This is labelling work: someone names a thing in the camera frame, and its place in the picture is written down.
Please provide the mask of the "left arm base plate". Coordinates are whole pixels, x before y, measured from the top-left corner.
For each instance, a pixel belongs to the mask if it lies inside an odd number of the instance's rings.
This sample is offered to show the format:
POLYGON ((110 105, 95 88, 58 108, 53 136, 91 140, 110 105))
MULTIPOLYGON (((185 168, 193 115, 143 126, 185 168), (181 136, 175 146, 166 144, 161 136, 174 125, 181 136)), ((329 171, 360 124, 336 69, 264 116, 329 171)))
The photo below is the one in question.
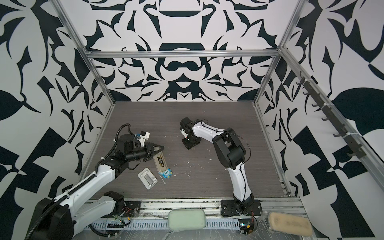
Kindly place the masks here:
POLYGON ((119 210, 119 216, 122 218, 136 217, 141 212, 141 201, 124 201, 123 207, 119 210))

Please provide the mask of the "white remote control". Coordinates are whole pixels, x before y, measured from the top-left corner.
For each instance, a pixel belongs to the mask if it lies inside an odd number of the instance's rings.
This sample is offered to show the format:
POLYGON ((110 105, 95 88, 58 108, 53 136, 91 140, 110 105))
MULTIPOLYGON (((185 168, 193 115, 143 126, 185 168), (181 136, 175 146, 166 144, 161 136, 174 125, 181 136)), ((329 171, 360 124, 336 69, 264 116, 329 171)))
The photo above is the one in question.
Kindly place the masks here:
POLYGON ((163 152, 156 154, 153 157, 153 159, 154 159, 158 173, 162 173, 168 169, 163 152))

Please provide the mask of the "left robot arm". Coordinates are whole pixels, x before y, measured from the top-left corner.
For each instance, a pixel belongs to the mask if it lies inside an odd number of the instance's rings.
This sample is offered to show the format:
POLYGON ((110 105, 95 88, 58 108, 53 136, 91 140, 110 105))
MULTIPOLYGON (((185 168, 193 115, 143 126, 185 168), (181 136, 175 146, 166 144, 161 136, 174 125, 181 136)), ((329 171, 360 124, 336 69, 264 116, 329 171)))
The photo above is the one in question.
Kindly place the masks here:
POLYGON ((87 201, 101 188, 129 168, 131 162, 147 161, 162 152, 164 146, 141 143, 132 134, 116 136, 114 145, 98 162, 95 170, 77 185, 53 199, 45 198, 35 207, 27 240, 70 240, 97 219, 125 214, 124 196, 109 191, 99 200, 87 201))

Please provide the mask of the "small circuit board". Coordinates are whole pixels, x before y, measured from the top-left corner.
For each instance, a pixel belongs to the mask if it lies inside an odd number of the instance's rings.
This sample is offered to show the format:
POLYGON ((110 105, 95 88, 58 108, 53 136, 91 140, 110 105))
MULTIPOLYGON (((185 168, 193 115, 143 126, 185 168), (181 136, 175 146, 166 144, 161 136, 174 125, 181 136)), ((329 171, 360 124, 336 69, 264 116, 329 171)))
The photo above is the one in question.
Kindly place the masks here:
POLYGON ((258 222, 255 218, 239 220, 239 232, 243 235, 251 234, 257 226, 258 222))

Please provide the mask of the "white phone stand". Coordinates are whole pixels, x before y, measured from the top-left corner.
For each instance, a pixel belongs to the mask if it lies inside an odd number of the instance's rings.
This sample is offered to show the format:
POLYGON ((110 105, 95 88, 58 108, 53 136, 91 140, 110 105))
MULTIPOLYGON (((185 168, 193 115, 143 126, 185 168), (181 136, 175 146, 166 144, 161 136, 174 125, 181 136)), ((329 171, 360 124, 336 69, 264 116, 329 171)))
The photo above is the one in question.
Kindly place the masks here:
POLYGON ((138 177, 147 190, 150 190, 154 185, 158 183, 157 178, 148 168, 145 168, 140 173, 138 173, 138 177))

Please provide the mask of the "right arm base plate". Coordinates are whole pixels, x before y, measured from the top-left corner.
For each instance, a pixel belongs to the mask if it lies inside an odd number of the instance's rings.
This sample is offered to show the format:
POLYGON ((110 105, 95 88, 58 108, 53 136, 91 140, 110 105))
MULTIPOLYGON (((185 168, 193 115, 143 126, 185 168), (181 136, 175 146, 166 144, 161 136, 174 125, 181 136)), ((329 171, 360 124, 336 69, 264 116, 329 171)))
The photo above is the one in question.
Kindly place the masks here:
POLYGON ((221 200, 221 216, 224 218, 234 216, 261 216, 263 212, 261 202, 259 200, 245 201, 241 203, 237 200, 221 200))

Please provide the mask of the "green sponge pad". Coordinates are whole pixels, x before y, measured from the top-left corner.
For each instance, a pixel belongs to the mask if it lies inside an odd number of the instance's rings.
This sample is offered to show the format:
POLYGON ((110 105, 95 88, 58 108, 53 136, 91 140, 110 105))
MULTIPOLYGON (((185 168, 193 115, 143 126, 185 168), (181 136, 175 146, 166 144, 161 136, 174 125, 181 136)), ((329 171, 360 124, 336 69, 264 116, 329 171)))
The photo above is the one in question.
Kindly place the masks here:
POLYGON ((169 212, 171 231, 201 230, 206 227, 206 214, 201 209, 177 209, 169 212))

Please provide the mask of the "brown AA battery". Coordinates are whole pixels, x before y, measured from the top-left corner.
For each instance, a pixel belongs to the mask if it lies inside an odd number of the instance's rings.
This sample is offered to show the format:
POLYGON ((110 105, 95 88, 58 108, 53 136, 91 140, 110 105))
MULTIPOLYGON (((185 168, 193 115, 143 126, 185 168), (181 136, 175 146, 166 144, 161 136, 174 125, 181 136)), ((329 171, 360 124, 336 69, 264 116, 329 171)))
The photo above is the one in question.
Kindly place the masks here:
POLYGON ((160 156, 160 157, 158 157, 158 160, 159 160, 160 166, 161 166, 162 168, 165 168, 165 167, 166 167, 166 162, 165 162, 164 157, 163 157, 163 156, 160 156))

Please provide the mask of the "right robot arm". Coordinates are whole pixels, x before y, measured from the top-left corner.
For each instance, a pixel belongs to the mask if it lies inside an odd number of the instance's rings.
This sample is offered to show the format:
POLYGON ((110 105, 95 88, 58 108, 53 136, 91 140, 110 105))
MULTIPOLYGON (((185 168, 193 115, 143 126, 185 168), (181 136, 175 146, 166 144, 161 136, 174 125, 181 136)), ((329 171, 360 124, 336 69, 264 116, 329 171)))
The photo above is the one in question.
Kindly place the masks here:
POLYGON ((218 129, 202 120, 192 121, 189 118, 181 120, 180 131, 188 150, 197 146, 202 139, 213 144, 218 160, 229 171, 238 212, 248 212, 254 203, 254 195, 245 173, 247 152, 236 132, 232 128, 218 129))

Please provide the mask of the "beige sponge pad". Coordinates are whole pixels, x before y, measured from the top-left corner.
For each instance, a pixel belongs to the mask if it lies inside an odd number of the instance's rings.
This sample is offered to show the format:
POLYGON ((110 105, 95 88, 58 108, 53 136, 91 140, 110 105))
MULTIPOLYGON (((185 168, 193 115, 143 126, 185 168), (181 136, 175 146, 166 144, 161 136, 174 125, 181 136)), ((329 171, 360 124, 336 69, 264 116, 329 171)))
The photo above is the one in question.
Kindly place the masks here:
POLYGON ((290 215, 286 213, 270 212, 268 215, 270 229, 302 237, 311 237, 313 228, 307 218, 290 215))

